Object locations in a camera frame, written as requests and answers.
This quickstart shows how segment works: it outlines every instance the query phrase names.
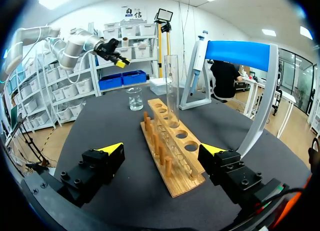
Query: blue storage bin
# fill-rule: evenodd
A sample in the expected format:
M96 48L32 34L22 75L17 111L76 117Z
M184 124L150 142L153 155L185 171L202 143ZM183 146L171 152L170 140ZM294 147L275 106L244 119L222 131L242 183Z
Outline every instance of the blue storage bin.
M106 90L122 86L121 73L105 76L99 80L100 90Z
M24 80L26 78L26 72L23 70L21 72L18 72L18 82L19 84L21 83L22 80Z
M16 75L13 75L10 78L10 83L11 83L12 91L14 91L17 88L17 77L16 77Z
M132 85L138 83L145 83L147 75L142 70L124 72L122 74L123 85Z

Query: ceiling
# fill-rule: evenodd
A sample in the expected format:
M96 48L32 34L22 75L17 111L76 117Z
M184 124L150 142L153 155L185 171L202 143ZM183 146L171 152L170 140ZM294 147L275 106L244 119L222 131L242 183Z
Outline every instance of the ceiling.
M72 0L52 11L40 5L37 0L31 0L26 12L21 16L19 26L42 26L79 8L101 1L105 0ZM173 1L189 3L189 0ZM285 44L314 56L314 44L300 35L301 21L287 0L190 0L190 5L215 14L253 39ZM274 30L276 37L264 35L262 29Z

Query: water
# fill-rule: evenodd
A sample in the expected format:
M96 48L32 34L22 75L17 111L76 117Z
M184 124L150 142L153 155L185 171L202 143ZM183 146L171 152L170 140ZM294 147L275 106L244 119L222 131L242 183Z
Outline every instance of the water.
M129 107L132 111L142 110L144 103L140 95L129 97Z

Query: wooden test tube rack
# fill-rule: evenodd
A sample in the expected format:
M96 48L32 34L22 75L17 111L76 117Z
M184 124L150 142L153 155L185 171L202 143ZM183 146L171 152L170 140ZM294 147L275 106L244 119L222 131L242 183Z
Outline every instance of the wooden test tube rack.
M200 141L180 121L178 128L170 128L167 106L159 99L148 100L154 120L144 112L140 123L153 160L173 198L182 195L205 181L205 170L198 161ZM186 145L194 145L196 151L187 151Z

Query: black table surface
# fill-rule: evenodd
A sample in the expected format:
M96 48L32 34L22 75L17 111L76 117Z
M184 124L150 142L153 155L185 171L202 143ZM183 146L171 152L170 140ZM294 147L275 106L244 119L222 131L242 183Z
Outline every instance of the black table surface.
M142 97L144 107L139 111L129 109L125 90L88 99L64 143L55 177L60 179L62 171L77 165L86 150L122 142L125 161L111 184L103 185L83 210L107 223L147 228L219 230L230 224L240 207L205 173L202 185L171 197L140 127L144 111L153 117L147 100L160 98L166 104L166 96L156 96L149 87L143 87ZM215 99L179 115L202 143L222 149L237 149L252 124L252 120ZM307 166L266 130L243 161L262 172L264 183L276 178L292 188L302 187L310 174Z

